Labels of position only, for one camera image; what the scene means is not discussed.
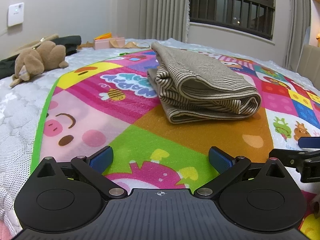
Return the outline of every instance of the colorful play mat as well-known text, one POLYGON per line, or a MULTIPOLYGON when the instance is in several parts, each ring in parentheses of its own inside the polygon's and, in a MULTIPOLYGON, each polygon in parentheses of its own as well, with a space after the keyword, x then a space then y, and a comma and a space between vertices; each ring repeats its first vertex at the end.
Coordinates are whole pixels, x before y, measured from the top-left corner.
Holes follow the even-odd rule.
MULTIPOLYGON (((171 124, 147 79, 147 69, 158 66, 155 53, 125 54, 57 80, 41 114, 31 171, 45 156, 68 162, 110 145, 114 161, 103 174, 128 192, 194 191, 218 175, 208 162, 211 146, 265 162, 273 148, 299 150, 300 137, 320 136, 320 98, 313 92, 251 60, 198 53, 220 60, 257 87, 262 106, 254 116, 171 124)), ((304 194, 308 200, 314 196, 304 194)), ((320 220, 310 211, 300 229, 320 239, 320 220)))

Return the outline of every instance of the striped fabric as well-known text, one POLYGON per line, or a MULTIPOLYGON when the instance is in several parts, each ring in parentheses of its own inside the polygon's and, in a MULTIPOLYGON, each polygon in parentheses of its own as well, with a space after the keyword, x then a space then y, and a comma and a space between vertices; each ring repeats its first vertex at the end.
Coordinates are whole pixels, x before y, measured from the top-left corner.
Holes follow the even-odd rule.
POLYGON ((159 67, 148 69, 148 79, 169 122, 244 119, 259 109, 258 90, 219 60, 157 42, 151 47, 159 67))

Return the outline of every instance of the white mattress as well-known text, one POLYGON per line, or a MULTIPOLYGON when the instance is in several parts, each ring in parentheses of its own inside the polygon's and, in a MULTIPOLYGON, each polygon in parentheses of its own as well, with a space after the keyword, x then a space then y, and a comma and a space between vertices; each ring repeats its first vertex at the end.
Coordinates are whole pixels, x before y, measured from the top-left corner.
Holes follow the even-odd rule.
MULTIPOLYGON (((151 44, 155 40, 127 40, 151 44)), ((228 51, 217 50, 195 44, 185 44, 174 39, 160 41, 165 46, 183 49, 195 49, 229 56, 251 59, 259 64, 274 69, 287 77, 301 83, 320 96, 311 82, 297 73, 280 68, 271 61, 263 62, 228 51)), ((12 79, 0 80, 0 219, 4 220, 14 236, 21 227, 13 210, 16 195, 29 176, 29 167, 33 151, 33 143, 40 114, 47 95, 54 82, 64 73, 76 70, 97 61, 116 57, 123 52, 134 52, 137 49, 101 49, 85 48, 77 54, 66 57, 69 67, 56 69, 37 76, 33 82, 22 83, 13 89, 9 87, 12 79)), ((301 184, 299 174, 290 171, 302 189, 319 193, 320 184, 301 184)))

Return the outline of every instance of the window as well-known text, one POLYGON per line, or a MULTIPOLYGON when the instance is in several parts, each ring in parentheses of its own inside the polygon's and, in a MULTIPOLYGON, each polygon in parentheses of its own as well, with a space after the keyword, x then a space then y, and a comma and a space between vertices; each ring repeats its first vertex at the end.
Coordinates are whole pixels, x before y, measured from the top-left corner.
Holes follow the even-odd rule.
POLYGON ((271 40, 273 0, 190 0, 190 21, 227 27, 271 40))

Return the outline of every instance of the pink box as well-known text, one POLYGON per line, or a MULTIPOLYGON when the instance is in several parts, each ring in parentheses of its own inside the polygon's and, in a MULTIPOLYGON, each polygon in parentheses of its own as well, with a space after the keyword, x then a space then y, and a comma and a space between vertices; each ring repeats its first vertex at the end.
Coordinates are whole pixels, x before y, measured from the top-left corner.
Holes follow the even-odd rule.
POLYGON ((115 38, 109 38, 109 39, 103 39, 103 40, 93 40, 93 48, 95 50, 97 49, 110 49, 113 48, 111 44, 109 43, 110 40, 116 40, 119 47, 123 47, 125 45, 125 38, 124 37, 115 37, 115 38))

